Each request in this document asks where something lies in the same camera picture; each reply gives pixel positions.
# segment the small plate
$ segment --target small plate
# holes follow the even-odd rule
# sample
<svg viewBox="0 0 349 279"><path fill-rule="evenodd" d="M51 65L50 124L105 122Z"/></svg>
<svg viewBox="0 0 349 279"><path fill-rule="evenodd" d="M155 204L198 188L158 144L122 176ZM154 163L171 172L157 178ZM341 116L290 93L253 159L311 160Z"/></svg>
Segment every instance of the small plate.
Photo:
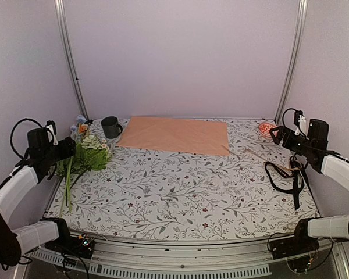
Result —
<svg viewBox="0 0 349 279"><path fill-rule="evenodd" d="M265 138L271 138L272 136L270 135L270 129L276 128L277 126L275 126L274 124L270 124L267 122L261 123L258 126L258 130L260 132L260 134L265 137Z"/></svg>

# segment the orange flower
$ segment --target orange flower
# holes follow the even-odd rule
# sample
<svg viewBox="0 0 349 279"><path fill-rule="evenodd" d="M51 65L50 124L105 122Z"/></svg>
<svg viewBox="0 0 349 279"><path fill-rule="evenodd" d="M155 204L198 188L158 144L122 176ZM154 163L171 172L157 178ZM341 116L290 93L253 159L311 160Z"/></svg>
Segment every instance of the orange flower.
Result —
<svg viewBox="0 0 349 279"><path fill-rule="evenodd" d="M79 134L84 133L85 131L87 131L87 129L88 129L88 125L86 124L79 125Z"/></svg>

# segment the orange napkin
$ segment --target orange napkin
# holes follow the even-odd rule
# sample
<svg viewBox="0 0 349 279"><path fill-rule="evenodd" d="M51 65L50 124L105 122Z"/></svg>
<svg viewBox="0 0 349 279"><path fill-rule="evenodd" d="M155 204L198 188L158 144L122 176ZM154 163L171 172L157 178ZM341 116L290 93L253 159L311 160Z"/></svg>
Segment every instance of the orange napkin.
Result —
<svg viewBox="0 0 349 279"><path fill-rule="evenodd" d="M116 146L229 155L226 123L203 120L134 116Z"/></svg>

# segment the black strap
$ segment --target black strap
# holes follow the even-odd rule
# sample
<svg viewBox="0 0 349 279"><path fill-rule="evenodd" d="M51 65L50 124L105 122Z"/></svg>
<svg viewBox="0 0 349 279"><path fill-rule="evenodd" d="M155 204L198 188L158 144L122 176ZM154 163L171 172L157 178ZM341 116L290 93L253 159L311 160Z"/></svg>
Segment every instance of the black strap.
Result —
<svg viewBox="0 0 349 279"><path fill-rule="evenodd" d="M280 176L282 176L284 178L293 178L292 189L286 190L286 189L279 188L274 183L273 178L270 175L270 172L268 170L268 166L272 166L280 174ZM293 158L290 159L290 166L293 169L294 168L300 168L300 170L293 170L292 174L288 174L284 170L282 170L281 168L277 167L272 162L265 162L265 171L266 171L266 174L269 177L269 180L270 180L270 183L272 184L272 187L275 190L277 190L279 192L282 192L282 193L293 195L293 202L295 204L295 210L297 210L300 207L299 194L304 189L305 184L308 185L308 177L307 177L307 174L306 174L305 170L301 168L301 164L298 161L295 161ZM302 179L301 187L298 186L298 179L299 179L299 177L301 177L301 179Z"/></svg>

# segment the lavender wall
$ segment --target lavender wall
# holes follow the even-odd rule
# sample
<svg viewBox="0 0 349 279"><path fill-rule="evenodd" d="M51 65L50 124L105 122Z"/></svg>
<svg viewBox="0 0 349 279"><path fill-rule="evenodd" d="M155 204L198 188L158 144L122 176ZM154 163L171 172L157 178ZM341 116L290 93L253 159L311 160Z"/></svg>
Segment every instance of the lavender wall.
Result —
<svg viewBox="0 0 349 279"><path fill-rule="evenodd" d="M9 134L19 119L32 117L42 124L53 119L61 138L76 114L54 1L0 1L0 183L18 161ZM26 149L26 132L34 127L19 126L19 152ZM33 189L10 220L12 228L37 221L53 187L54 181ZM0 269L0 278L9 275Z"/></svg>
<svg viewBox="0 0 349 279"><path fill-rule="evenodd" d="M349 158L349 1L309 1L287 107L326 120L329 149ZM325 216L349 214L346 190L314 171L309 178ZM346 247L349 256L349 244Z"/></svg>
<svg viewBox="0 0 349 279"><path fill-rule="evenodd" d="M272 119L298 2L65 1L91 117Z"/></svg>

